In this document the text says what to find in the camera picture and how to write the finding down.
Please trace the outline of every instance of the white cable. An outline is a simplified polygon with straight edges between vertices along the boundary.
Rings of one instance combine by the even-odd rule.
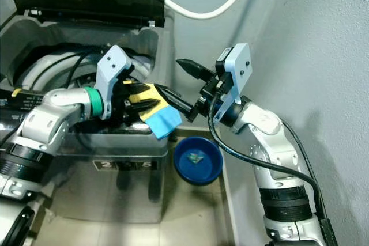
[[[185,16],[185,17],[189,17],[189,18],[192,18],[194,20],[208,20],[210,18],[217,17],[220,14],[224,13],[229,7],[232,6],[232,4],[235,1],[236,0],[227,0],[226,3],[224,3],[218,9],[216,9],[212,12],[207,12],[207,13],[195,13],[195,12],[188,11],[185,8],[179,6],[178,4],[174,3],[171,0],[165,0],[165,4],[169,8],[171,8],[172,10],[176,11],[177,13],[179,13],[179,14]]]

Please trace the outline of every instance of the washing machine drum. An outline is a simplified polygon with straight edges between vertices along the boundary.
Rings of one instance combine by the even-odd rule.
[[[109,46],[63,44],[54,51],[50,49],[47,51],[45,47],[39,51],[34,49],[25,59],[23,66],[11,77],[13,86],[27,90],[93,86],[97,63],[109,48]],[[153,59],[147,55],[138,54],[130,48],[124,48],[124,50],[134,65],[134,71],[130,77],[137,81],[144,81],[153,69]],[[71,71],[74,73],[68,82]]]

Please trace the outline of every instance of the tile floor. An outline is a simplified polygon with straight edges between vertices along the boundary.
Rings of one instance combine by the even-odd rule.
[[[208,186],[192,186],[178,176],[172,163],[170,165],[166,171],[163,218],[159,224],[101,223],[47,214],[33,245],[232,245],[219,179]]]

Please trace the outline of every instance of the gray washing machine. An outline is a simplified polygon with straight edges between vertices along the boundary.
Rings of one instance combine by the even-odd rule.
[[[117,44],[137,58],[135,79],[171,85],[173,17],[164,0],[14,1],[17,13],[0,31],[1,138],[40,99],[21,94],[11,99],[12,88],[62,86],[74,62],[49,63],[80,48]],[[77,68],[74,86],[81,80],[93,83],[89,78],[98,59],[89,58]],[[82,220],[159,222],[167,155],[168,139],[157,140],[139,120],[81,124],[70,130],[45,175],[44,184],[55,187],[51,210]]]

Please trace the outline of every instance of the yellow cloth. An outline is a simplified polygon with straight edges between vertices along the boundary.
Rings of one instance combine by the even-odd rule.
[[[129,84],[131,81],[124,81],[124,84]],[[157,92],[156,88],[154,87],[154,84],[146,84],[148,86],[150,86],[150,89],[141,92],[139,94],[134,94],[131,95],[129,97],[129,101],[131,101],[132,103],[136,103],[139,102],[141,100],[145,100],[145,99],[158,99],[160,100],[160,102],[158,103],[158,105],[156,105],[155,107],[148,109],[147,111],[144,112],[140,112],[138,113],[138,115],[140,116],[140,119],[142,121],[146,121],[147,118],[149,118],[150,116],[152,116],[154,113],[159,112],[159,110],[169,106],[169,104],[165,101],[164,98],[162,98],[162,96],[159,94],[159,92]]]

